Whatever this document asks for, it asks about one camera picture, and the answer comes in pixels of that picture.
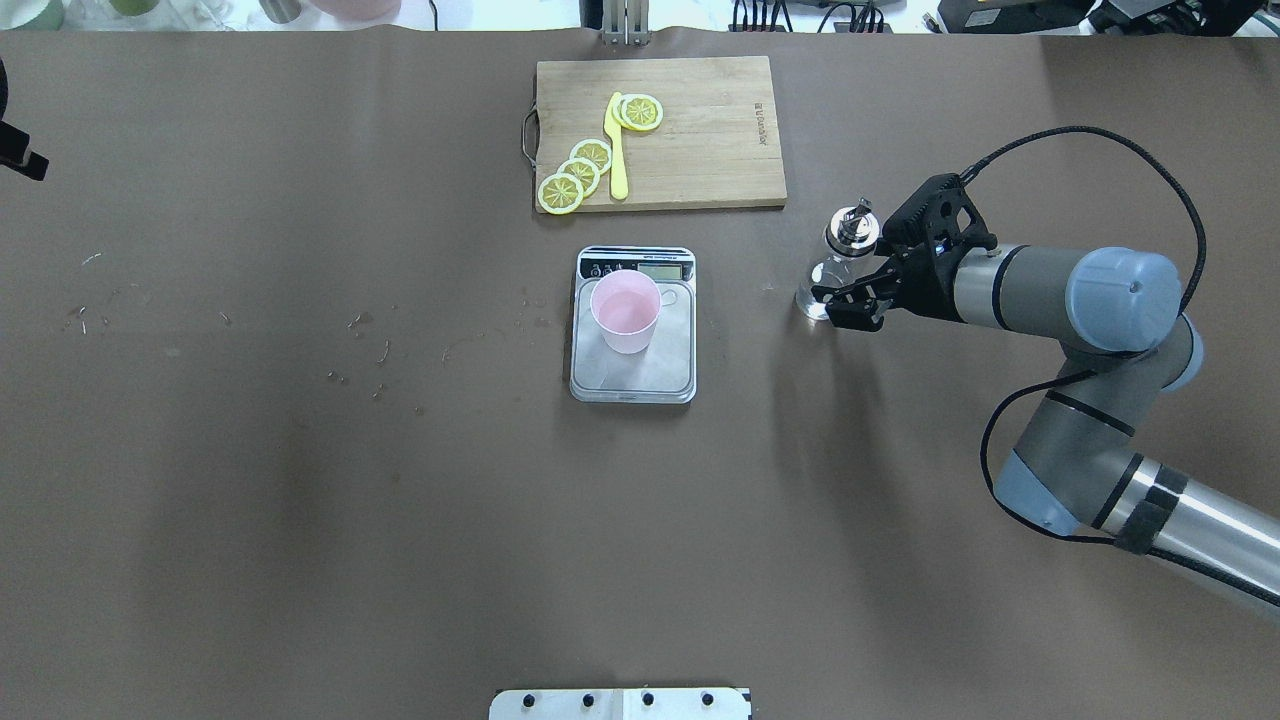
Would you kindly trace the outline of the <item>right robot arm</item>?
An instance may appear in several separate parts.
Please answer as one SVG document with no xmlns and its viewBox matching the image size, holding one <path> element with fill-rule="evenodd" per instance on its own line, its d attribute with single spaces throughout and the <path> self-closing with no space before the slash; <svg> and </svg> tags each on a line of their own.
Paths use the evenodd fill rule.
<svg viewBox="0 0 1280 720">
<path fill-rule="evenodd" d="M 984 478 L 1006 514 L 1056 541 L 1167 562 L 1277 616 L 1277 520 L 1132 447 L 1155 400 L 1204 359 L 1169 258 L 1004 243 L 956 174 L 927 179 L 886 222 L 867 200 L 842 208 L 823 240 L 796 300 L 833 327 L 876 332 L 900 309 L 1060 345 L 1059 374 L 1030 387 L 1039 406 Z"/>
</svg>

